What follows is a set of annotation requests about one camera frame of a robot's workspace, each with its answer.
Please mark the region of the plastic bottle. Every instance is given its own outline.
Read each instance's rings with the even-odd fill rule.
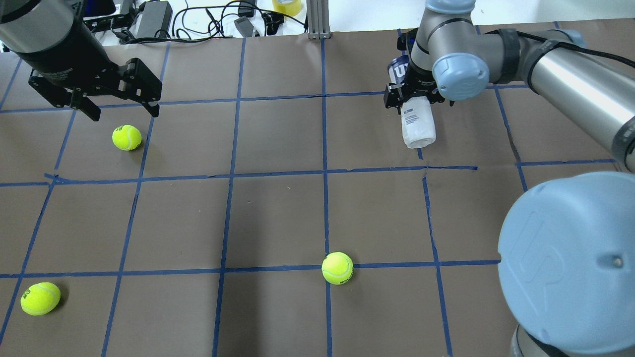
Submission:
[[[410,149],[425,147],[436,140],[432,108],[426,97],[414,97],[401,106],[403,142]]]

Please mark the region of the yellow tape roll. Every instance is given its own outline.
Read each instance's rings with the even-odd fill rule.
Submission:
[[[284,13],[289,16],[295,16],[302,10],[302,2],[300,0],[273,0],[274,11]]]

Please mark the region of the tennis ball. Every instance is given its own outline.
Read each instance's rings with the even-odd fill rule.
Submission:
[[[112,132],[112,143],[124,151],[134,150],[141,144],[141,133],[132,125],[122,125]]]
[[[322,262],[322,275],[331,284],[344,284],[353,275],[353,261],[342,252],[331,253]]]
[[[60,302],[60,289],[51,283],[31,285],[20,299],[24,312],[33,316],[50,312],[58,302]]]

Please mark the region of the black cable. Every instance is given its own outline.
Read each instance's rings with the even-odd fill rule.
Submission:
[[[160,34],[161,32],[165,32],[166,37],[170,36],[170,33],[166,29],[158,29],[157,32],[154,33],[154,37],[157,37],[157,35]]]
[[[518,36],[525,37],[525,38],[528,38],[528,39],[532,39],[534,41],[545,42],[546,40],[548,40],[548,39],[546,39],[544,37],[528,34],[526,32],[520,32],[520,31],[516,31],[516,32],[518,33]],[[489,31],[489,32],[486,33],[486,35],[489,35],[489,34],[498,34],[498,30]],[[586,55],[603,57],[603,58],[607,58],[609,60],[614,60],[614,61],[626,64],[626,65],[628,65],[628,66],[630,66],[632,68],[635,68],[635,61],[629,60],[626,57],[622,57],[622,56],[618,56],[618,55],[614,55],[612,53],[607,53],[607,52],[602,52],[602,51],[589,50],[587,48],[583,48],[583,47],[577,46],[577,45],[575,45],[573,43],[559,42],[557,45],[555,45],[554,48],[564,48],[566,50],[576,51],[576,52],[584,53]]]
[[[187,2],[187,0],[185,0],[185,12],[183,13],[183,16],[181,16],[181,26],[183,27],[183,29],[190,31],[190,32],[194,32],[196,34],[201,34],[201,35],[210,35],[211,34],[211,30],[209,30],[208,32],[202,32],[202,31],[198,31],[198,30],[194,30],[194,29],[190,29],[189,27],[185,26],[185,14],[187,14],[187,10],[190,8],[190,4]]]
[[[186,30],[183,30],[183,29],[177,29],[177,38],[181,38],[181,37],[178,35],[178,32],[179,32],[179,31],[183,31],[183,32],[187,35],[187,37],[188,37],[190,40],[192,39],[192,36],[190,36],[190,34],[188,34],[188,33],[187,33],[187,31],[186,31]]]
[[[258,6],[255,6],[253,4],[248,4],[248,3],[244,3],[241,0],[232,0],[230,2],[228,2],[227,4],[225,4],[225,6],[223,7],[223,11],[220,12],[220,18],[223,19],[223,16],[225,15],[225,10],[227,10],[227,8],[235,8],[237,7],[236,5],[231,5],[231,4],[236,4],[236,3],[240,3],[241,5],[238,7],[243,7],[243,6],[251,6],[251,8],[258,10],[258,12],[260,13],[260,17],[262,17],[263,14],[263,10],[260,9]],[[225,27],[223,27],[223,21],[220,22],[220,33],[223,34],[223,36],[225,35]],[[267,35],[267,31],[265,30],[264,33],[262,34],[263,36]]]
[[[228,2],[225,6],[229,7],[229,5],[232,4],[232,3],[240,3],[240,2],[241,2],[241,0],[232,0],[232,1]],[[284,17],[290,18],[293,21],[297,22],[298,24],[304,26],[304,23],[302,21],[298,20],[297,18],[295,18],[293,16],[287,15],[286,13],[280,13],[280,12],[273,11],[273,10],[264,10],[264,9],[259,8],[258,6],[252,5],[252,4],[242,4],[241,6],[246,6],[246,5],[247,6],[252,6],[253,9],[258,10],[260,12],[260,16],[261,17],[262,17],[262,13],[275,13],[275,14],[282,15]],[[223,18],[223,14],[224,13],[225,13],[225,9],[223,9],[223,12],[221,12],[221,14],[220,14],[220,18],[221,19]],[[221,20],[221,23],[220,23],[220,27],[221,27],[221,29],[223,29],[222,20]]]

